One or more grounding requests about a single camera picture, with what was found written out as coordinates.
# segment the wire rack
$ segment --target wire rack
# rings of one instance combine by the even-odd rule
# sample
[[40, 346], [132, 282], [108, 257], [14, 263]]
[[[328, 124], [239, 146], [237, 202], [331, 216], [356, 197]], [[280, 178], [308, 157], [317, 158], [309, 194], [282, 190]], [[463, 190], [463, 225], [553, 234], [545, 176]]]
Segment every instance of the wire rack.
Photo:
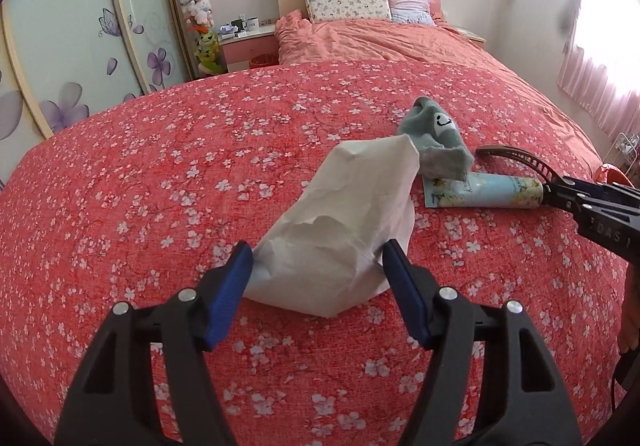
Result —
[[623, 134], [620, 132], [607, 155], [604, 156], [603, 162], [617, 166], [627, 177], [631, 178], [633, 174], [638, 172], [640, 167], [638, 146], [640, 146], [640, 136], [638, 134]]

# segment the screw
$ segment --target screw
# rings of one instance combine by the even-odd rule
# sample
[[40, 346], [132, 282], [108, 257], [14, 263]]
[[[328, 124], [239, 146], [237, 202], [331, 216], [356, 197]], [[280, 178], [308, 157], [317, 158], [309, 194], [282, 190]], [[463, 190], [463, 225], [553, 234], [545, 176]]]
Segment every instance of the screw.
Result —
[[196, 293], [195, 289], [191, 289], [191, 288], [182, 289], [178, 293], [178, 300], [180, 300], [180, 301], [195, 300], [197, 295], [198, 295], [198, 293]]
[[519, 301], [509, 300], [507, 302], [507, 311], [513, 312], [514, 314], [520, 314], [523, 310], [524, 308]]
[[455, 300], [458, 297], [458, 292], [453, 287], [441, 287], [438, 294], [445, 300]]
[[122, 316], [129, 310], [129, 304], [125, 301], [119, 301], [116, 305], [113, 306], [112, 310], [116, 316]]

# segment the red floral bedspread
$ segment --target red floral bedspread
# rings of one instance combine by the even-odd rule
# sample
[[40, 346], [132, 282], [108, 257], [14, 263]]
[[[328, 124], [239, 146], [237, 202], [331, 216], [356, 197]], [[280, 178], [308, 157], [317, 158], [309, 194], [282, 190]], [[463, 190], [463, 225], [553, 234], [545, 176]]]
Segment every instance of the red floral bedspread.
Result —
[[[542, 115], [487, 71], [384, 61], [192, 82], [29, 152], [0, 195], [0, 374], [37, 426], [52, 437], [115, 301], [160, 302], [223, 263], [239, 239], [255, 245], [335, 144], [390, 136], [422, 94], [450, 112], [471, 149], [512, 144], [588, 175]], [[506, 160], [476, 169], [529, 174]], [[473, 301], [521, 300], [589, 436], [609, 412], [622, 261], [560, 211], [427, 210], [418, 180], [413, 198], [410, 258]], [[460, 433], [478, 402], [476, 345]], [[207, 361], [241, 445], [371, 446], [398, 440], [427, 360], [387, 292], [327, 320], [243, 301]], [[158, 363], [156, 395], [175, 434]]]

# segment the pink duvet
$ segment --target pink duvet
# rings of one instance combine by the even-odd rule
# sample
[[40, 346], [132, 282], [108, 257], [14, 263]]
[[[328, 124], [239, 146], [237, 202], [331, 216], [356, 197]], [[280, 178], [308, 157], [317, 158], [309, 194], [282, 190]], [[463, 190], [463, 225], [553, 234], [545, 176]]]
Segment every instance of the pink duvet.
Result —
[[325, 60], [416, 60], [487, 70], [503, 79], [523, 102], [546, 118], [556, 137], [571, 147], [593, 175], [602, 160], [577, 124], [488, 52], [474, 46], [446, 22], [436, 20], [436, 23], [436, 27], [385, 20], [312, 24], [296, 10], [276, 24], [280, 64]]

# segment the white mug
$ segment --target white mug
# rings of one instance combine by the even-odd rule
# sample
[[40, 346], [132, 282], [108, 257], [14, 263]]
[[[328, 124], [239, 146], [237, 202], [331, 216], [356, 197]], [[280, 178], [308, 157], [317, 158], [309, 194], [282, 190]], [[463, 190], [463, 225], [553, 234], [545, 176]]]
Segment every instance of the white mug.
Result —
[[258, 27], [260, 27], [260, 21], [258, 20], [257, 16], [254, 18], [249, 18], [246, 21], [247, 31], [255, 31], [256, 29], [258, 29]]

